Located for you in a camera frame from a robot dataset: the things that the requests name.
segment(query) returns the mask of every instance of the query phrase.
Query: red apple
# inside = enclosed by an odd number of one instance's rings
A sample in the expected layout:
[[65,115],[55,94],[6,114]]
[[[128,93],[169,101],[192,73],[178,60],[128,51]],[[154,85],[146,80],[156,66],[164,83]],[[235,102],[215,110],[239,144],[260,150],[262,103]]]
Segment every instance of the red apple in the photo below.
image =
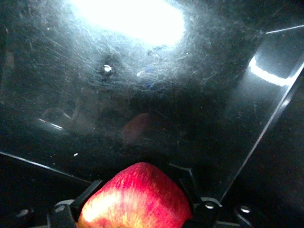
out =
[[82,208],[79,228],[181,228],[191,218],[182,190],[140,162],[118,173]]

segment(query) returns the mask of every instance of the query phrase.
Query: screw head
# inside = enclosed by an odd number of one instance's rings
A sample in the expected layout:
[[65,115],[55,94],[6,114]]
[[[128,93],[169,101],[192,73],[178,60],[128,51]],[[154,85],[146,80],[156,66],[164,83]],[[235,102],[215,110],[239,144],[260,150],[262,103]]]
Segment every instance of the screw head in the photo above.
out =
[[250,213],[250,208],[247,206],[241,206],[241,211],[248,214]]
[[214,203],[212,203],[212,202],[206,202],[205,203],[205,207],[207,209],[214,209]]

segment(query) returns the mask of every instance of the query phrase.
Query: apple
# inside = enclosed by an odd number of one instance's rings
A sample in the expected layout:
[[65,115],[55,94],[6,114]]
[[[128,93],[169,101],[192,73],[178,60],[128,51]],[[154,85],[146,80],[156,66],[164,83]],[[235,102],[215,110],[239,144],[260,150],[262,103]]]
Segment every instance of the apple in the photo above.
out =
[[119,172],[83,206],[79,228],[181,228],[192,216],[183,191],[140,162]]

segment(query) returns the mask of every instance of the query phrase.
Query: screw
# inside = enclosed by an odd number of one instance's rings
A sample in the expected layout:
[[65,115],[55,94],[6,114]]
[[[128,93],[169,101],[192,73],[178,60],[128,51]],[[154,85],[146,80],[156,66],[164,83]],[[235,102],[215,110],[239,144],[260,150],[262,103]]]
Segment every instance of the screw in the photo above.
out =
[[214,204],[212,202],[207,202],[205,204],[205,207],[208,208],[208,209],[214,209]]
[[250,208],[247,206],[241,206],[241,211],[244,213],[250,213]]

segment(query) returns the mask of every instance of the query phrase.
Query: black plastic surface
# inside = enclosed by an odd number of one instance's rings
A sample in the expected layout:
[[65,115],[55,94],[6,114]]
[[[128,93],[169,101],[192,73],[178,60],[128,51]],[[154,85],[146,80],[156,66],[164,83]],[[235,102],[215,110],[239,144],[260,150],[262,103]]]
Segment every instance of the black plastic surface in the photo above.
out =
[[90,183],[79,181],[0,155],[0,218],[12,211],[33,208],[30,226],[47,224],[47,212],[62,200],[75,199]]
[[81,2],[0,3],[0,150],[88,181],[171,162],[199,170],[199,195],[221,201],[301,70],[303,7],[109,1],[88,14]]

